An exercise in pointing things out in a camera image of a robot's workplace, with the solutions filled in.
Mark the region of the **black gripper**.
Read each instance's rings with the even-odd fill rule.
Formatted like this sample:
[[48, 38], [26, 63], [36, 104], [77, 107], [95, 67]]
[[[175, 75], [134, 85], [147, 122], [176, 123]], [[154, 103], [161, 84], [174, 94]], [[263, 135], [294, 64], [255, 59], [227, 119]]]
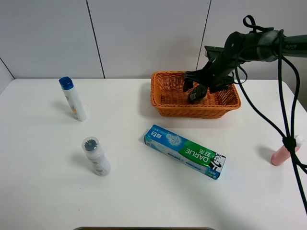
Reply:
[[194, 82], [207, 86], [210, 94], [227, 90], [228, 85], [234, 83], [234, 77], [229, 76], [234, 70], [231, 63], [231, 59], [217, 57], [200, 70], [187, 71], [184, 74], [183, 92], [193, 89]]

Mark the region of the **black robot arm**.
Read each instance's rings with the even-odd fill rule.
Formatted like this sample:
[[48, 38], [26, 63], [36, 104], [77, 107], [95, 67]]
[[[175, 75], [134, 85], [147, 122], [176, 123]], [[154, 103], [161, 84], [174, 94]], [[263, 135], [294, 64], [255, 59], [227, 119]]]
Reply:
[[307, 36], [283, 36], [271, 30], [242, 34], [234, 32], [227, 38], [224, 47], [206, 46], [207, 64], [200, 70], [184, 74], [183, 91], [194, 88], [193, 83], [209, 88], [210, 93], [226, 90], [234, 83], [229, 74], [245, 62], [273, 62], [278, 54], [286, 57], [307, 56]]

